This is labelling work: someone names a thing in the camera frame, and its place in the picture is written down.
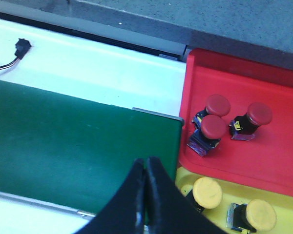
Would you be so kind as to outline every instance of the yellow button cap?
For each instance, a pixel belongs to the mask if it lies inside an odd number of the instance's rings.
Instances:
[[[192,191],[195,201],[207,209],[217,207],[223,199],[223,191],[220,185],[216,180],[209,177],[197,179]]]
[[[277,223],[277,214],[271,204],[255,199],[246,207],[246,219],[258,231],[270,231]]]

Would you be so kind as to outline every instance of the wire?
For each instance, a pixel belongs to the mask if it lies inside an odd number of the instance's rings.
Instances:
[[[19,58],[16,57],[12,62],[10,62],[10,63],[8,63],[6,65],[0,66],[0,70],[12,67],[18,60],[19,60]]]

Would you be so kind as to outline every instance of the gray surface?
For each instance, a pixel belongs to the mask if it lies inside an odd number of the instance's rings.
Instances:
[[[174,53],[183,50],[180,45],[188,45],[293,69],[293,0],[3,0],[0,4],[7,2],[31,8],[10,14],[100,36],[149,47],[154,46],[149,39],[164,39],[176,43],[171,46]],[[42,19],[33,9],[62,19]],[[151,37],[136,39],[135,33]]]

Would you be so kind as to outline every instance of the red button cap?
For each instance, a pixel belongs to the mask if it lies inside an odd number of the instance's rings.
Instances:
[[[261,102],[254,102],[248,107],[247,115],[255,125],[266,125],[272,121],[272,110]]]
[[[225,116],[230,111],[229,101],[220,94],[210,95],[206,100],[206,110],[210,115]]]
[[[227,131],[226,123],[215,115],[208,115],[202,119],[201,131],[208,139],[219,139]]]

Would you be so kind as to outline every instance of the white surface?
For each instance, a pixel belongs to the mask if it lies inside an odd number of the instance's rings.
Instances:
[[[73,214],[0,198],[0,234],[70,234],[87,222]]]
[[[66,95],[179,114],[186,65],[98,42],[0,20],[0,65],[25,38],[29,53],[0,79]],[[0,234],[69,234],[86,220],[0,198]]]

